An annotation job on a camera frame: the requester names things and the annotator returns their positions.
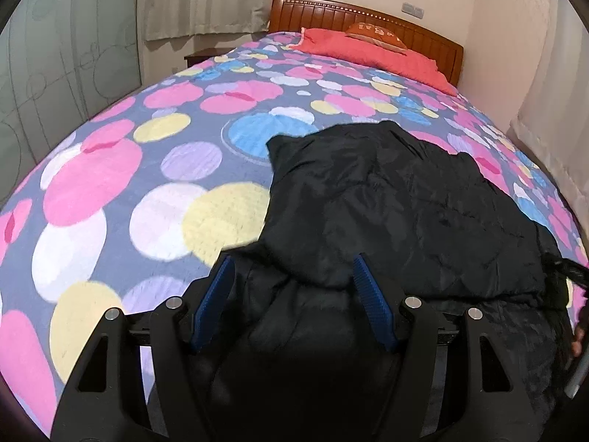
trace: screw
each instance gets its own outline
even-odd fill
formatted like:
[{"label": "screw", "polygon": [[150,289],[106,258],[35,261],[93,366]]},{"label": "screw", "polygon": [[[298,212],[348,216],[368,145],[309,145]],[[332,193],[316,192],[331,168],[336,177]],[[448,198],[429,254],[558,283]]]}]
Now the screw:
[{"label": "screw", "polygon": [[405,304],[411,309],[417,309],[421,307],[421,300],[419,298],[414,298],[413,296],[408,297],[405,299]]},{"label": "screw", "polygon": [[468,315],[472,317],[474,320],[481,320],[482,319],[482,312],[480,309],[477,308],[470,308],[468,310]]},{"label": "screw", "polygon": [[121,311],[119,311],[117,308],[110,308],[104,313],[104,317],[107,320],[115,320],[117,317],[119,317],[120,313]]},{"label": "screw", "polygon": [[173,296],[172,298],[166,301],[166,307],[168,309],[178,309],[182,305],[182,298],[178,296]]}]

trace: electrical outlet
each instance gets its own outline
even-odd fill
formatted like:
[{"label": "electrical outlet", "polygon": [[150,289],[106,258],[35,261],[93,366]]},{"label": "electrical outlet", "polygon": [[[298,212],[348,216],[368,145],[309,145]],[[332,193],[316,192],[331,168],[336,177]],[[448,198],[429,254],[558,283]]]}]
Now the electrical outlet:
[{"label": "electrical outlet", "polygon": [[403,13],[413,14],[413,12],[415,11],[415,7],[410,3],[403,3],[401,11]]},{"label": "electrical outlet", "polygon": [[403,3],[403,6],[401,7],[401,11],[403,13],[407,13],[410,14],[411,16],[414,16],[416,18],[419,18],[420,20],[423,19],[423,8],[418,8],[416,6],[413,6],[410,3]]}]

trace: polka dot bedspread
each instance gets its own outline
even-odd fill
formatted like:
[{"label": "polka dot bedspread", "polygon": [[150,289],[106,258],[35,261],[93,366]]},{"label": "polka dot bedspread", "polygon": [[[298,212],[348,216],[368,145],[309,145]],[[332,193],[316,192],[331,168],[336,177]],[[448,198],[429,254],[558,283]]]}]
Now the polka dot bedspread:
[{"label": "polka dot bedspread", "polygon": [[[269,202],[266,141],[393,119],[482,174],[587,263],[541,170],[464,97],[381,70],[247,43],[129,97],[66,138],[0,214],[0,371],[46,433],[98,318],[149,311],[257,238]],[[572,320],[581,291],[570,288]],[[142,348],[145,389],[153,384]]]}]

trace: red pillow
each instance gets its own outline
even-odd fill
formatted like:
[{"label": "red pillow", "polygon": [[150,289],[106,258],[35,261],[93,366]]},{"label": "red pillow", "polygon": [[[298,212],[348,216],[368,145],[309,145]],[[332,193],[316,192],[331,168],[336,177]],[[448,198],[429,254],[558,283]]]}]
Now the red pillow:
[{"label": "red pillow", "polygon": [[369,23],[354,23],[346,32],[347,37],[355,38],[366,43],[380,46],[385,50],[405,53],[407,47],[399,37],[382,26],[370,25]]},{"label": "red pillow", "polygon": [[348,38],[344,32],[321,28],[303,28],[300,43],[291,48],[303,53],[330,56],[382,69],[404,78],[419,81],[453,97],[458,94],[456,88],[448,83],[446,77],[438,71],[438,65],[434,60],[411,50],[407,50],[405,53],[395,53],[370,43]]}]

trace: black jacket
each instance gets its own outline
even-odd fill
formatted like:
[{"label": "black jacket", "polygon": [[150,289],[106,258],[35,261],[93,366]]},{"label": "black jacket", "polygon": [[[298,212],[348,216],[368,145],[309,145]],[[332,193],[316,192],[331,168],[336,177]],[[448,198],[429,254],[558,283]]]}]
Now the black jacket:
[{"label": "black jacket", "polygon": [[541,264],[560,254],[544,226],[469,155],[394,122],[277,136],[268,149],[266,224],[258,242],[230,251],[237,284],[219,337],[195,363],[224,435],[367,440],[400,356],[375,341],[353,288],[360,252],[438,309],[478,306],[546,421],[571,330],[566,284]]}]

